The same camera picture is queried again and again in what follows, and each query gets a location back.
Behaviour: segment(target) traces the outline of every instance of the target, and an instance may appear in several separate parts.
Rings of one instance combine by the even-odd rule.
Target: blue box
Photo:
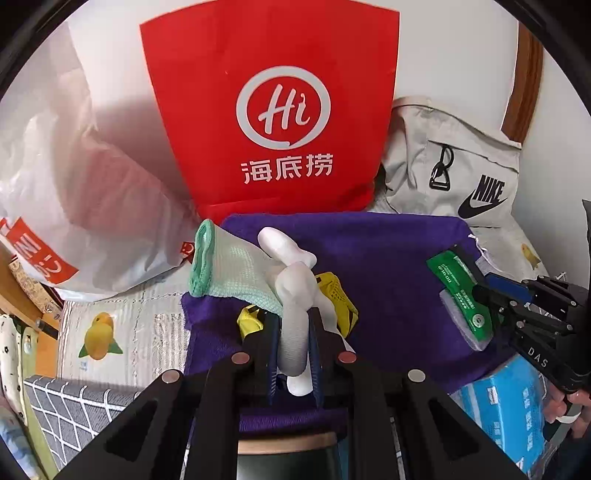
[[[545,394],[545,379],[524,358],[515,356],[451,397],[523,472],[528,472],[544,450]]]

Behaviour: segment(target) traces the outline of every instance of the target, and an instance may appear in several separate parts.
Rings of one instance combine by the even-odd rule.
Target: white wall
[[[69,19],[103,137],[180,196],[187,196],[187,190],[158,113],[139,24],[194,3],[90,0]],[[493,0],[369,3],[401,13],[396,96],[430,95],[483,127],[500,128],[517,51],[514,18]]]
[[[521,156],[513,214],[551,275],[589,285],[591,118],[560,67],[544,58],[540,96]]]

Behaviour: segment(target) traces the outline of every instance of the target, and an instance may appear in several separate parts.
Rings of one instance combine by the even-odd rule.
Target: white plastic bag
[[[110,297],[192,252],[188,209],[99,139],[67,25],[0,102],[0,165],[0,239],[66,300]]]

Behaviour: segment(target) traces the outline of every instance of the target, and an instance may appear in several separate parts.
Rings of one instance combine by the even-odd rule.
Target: red paper bag
[[[351,0],[216,0],[141,25],[199,214],[361,210],[384,149],[399,14]]]

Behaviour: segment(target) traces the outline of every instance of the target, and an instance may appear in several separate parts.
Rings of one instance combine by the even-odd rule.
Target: gray grid pattern cushion
[[[39,375],[27,378],[24,385],[58,469],[140,394]]]

